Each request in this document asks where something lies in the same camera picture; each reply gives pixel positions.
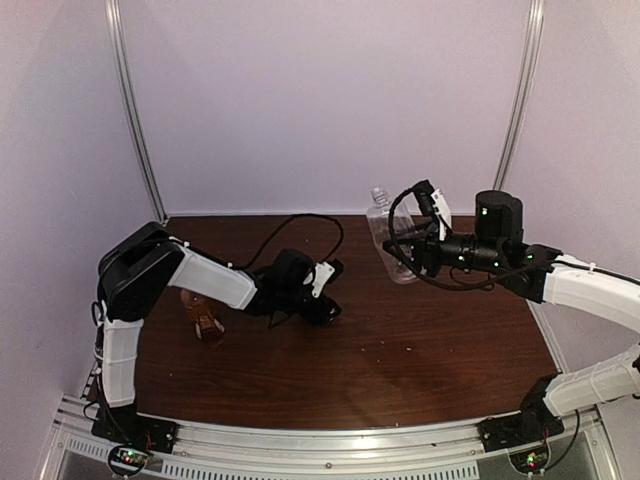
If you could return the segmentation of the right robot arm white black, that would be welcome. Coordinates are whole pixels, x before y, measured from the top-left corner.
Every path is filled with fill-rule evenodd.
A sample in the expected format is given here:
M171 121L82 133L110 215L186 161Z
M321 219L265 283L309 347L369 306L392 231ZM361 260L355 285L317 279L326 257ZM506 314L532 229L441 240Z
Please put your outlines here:
M538 304L569 307L639 329L639 282L523 240L523 204L503 191L475 197L474 231L451 227L444 194L427 180L390 204L385 250L434 287L464 292L498 284Z

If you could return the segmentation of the amber tea bottle red label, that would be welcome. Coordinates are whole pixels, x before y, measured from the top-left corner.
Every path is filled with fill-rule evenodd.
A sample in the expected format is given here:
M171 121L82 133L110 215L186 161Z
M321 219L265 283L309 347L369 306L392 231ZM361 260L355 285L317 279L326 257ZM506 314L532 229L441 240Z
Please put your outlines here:
M225 333L210 299L196 292L182 289L181 302L190 322L194 325L197 338L205 343L219 341Z

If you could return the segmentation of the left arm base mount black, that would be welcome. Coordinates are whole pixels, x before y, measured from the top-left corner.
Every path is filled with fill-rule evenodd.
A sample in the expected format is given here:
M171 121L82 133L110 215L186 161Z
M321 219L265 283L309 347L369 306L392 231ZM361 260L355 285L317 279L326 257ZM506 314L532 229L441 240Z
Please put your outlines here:
M173 452L177 432L173 421L139 415L135 403L117 408L101 404L91 427L95 437L166 454Z

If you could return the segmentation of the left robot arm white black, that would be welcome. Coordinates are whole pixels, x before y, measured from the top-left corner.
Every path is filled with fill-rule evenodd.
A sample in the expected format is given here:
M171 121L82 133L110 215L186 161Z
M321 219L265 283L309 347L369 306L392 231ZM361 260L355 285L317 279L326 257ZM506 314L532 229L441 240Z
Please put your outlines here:
M341 313L325 289L344 270L334 257L315 261L284 249L267 266L250 270L217 259L150 222L103 256L92 307L94 351L102 369L101 387L111 407L103 420L123 444L144 433L136 401L138 343L147 318L168 290L187 290L253 317L298 316L323 326Z

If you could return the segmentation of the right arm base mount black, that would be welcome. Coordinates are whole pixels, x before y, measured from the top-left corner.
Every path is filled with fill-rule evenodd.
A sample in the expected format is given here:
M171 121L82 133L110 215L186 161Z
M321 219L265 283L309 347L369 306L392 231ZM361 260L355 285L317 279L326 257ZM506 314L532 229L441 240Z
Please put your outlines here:
M555 375L539 379L521 401L518 412L502 417L488 417L477 425L486 452L511 449L542 442L549 435L564 432L562 420L544 403L546 388Z

